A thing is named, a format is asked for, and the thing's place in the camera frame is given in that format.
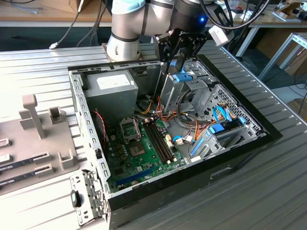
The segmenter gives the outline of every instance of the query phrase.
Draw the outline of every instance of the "aluminum extrusion table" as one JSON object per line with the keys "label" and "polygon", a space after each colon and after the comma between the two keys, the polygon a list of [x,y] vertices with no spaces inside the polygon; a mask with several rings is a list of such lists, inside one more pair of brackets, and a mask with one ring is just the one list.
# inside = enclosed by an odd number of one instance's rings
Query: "aluminum extrusion table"
{"label": "aluminum extrusion table", "polygon": [[[142,45],[142,53],[145,58],[155,57],[150,44]],[[200,53],[241,90],[283,138],[236,173],[122,228],[306,229],[306,123],[224,49],[210,41]],[[100,47],[0,53],[0,121],[12,119],[21,106],[20,95],[25,93],[36,94],[39,112],[60,106],[68,115],[81,168],[86,167],[88,161],[74,115],[67,66],[103,62],[107,59]],[[78,229],[70,199],[72,174],[0,196],[1,228]],[[101,220],[84,227],[106,228]]]}
{"label": "aluminum extrusion table", "polygon": [[278,61],[283,52],[290,46],[292,42],[296,42],[296,47],[292,50],[289,56],[283,61],[279,68],[284,69],[288,67],[289,64],[293,61],[298,53],[299,49],[307,49],[307,33],[291,33],[289,37],[285,40],[282,46],[277,50],[276,54],[272,57],[263,71],[260,73],[258,78],[260,80],[264,79],[268,72],[272,69],[273,65]]}

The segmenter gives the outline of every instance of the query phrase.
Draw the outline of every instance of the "green circuit board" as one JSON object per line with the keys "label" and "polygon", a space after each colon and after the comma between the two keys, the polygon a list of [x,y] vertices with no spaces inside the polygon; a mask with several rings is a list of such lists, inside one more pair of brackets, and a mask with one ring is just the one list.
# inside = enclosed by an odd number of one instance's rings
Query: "green circuit board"
{"label": "green circuit board", "polygon": [[[162,121],[155,121],[155,125],[161,132],[163,131],[164,136],[168,134]],[[138,126],[141,132],[141,140],[132,141],[128,144],[124,143],[119,126],[110,129],[109,132],[107,131],[108,137],[115,136],[114,140],[110,140],[107,150],[107,161],[111,171],[108,184],[111,192],[117,192],[186,164],[182,154],[177,149],[173,149],[171,152],[176,159],[175,161],[162,163],[144,129],[145,124],[143,122],[138,123]]]}

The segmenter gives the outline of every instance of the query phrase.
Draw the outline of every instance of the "robotic arm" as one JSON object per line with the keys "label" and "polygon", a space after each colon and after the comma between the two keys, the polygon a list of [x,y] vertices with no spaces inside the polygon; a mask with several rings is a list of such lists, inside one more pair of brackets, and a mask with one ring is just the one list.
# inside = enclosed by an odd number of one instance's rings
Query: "robotic arm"
{"label": "robotic arm", "polygon": [[[220,24],[230,21],[222,8],[212,0],[205,2],[211,15]],[[214,26],[205,32],[208,16],[199,0],[114,0],[112,35],[107,54],[115,61],[138,59],[141,55],[139,35],[153,36],[155,54],[162,62],[162,73],[175,73],[182,69],[187,58],[196,56],[209,39],[221,46],[233,38],[233,33]],[[170,65],[179,52],[176,65]]]}

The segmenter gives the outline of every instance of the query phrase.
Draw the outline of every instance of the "open computer chassis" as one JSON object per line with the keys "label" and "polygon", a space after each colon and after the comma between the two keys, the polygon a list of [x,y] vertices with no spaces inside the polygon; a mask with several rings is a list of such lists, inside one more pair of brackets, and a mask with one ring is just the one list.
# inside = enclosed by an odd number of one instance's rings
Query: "open computer chassis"
{"label": "open computer chassis", "polygon": [[91,117],[90,110],[93,108],[89,108],[87,103],[89,101],[84,93],[88,88],[87,77],[139,66],[160,66],[160,63],[156,60],[129,61],[69,68],[75,112],[87,159],[91,163],[88,171],[80,171],[71,177],[72,202],[77,208],[80,226],[96,218],[104,218],[110,229],[126,225],[235,172],[254,158],[261,149],[272,145],[282,137],[278,130],[204,55],[199,55],[194,60],[201,63],[205,72],[215,79],[214,83],[220,84],[231,93],[231,97],[238,102],[251,120],[261,127],[261,134],[258,138],[230,148],[223,154],[190,162],[180,170],[173,170],[165,176],[152,178],[146,183],[115,194],[111,193],[107,187],[111,172]]}

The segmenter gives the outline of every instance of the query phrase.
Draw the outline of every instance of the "ram slot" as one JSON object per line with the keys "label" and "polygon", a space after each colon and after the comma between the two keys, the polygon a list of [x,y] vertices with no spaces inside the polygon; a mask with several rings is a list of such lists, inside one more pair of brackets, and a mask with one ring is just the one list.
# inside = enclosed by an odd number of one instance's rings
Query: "ram slot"
{"label": "ram slot", "polygon": [[144,128],[153,143],[161,162],[166,163],[168,160],[172,160],[172,154],[168,150],[163,139],[160,137],[159,132],[156,130],[156,126],[154,124],[146,124]]}

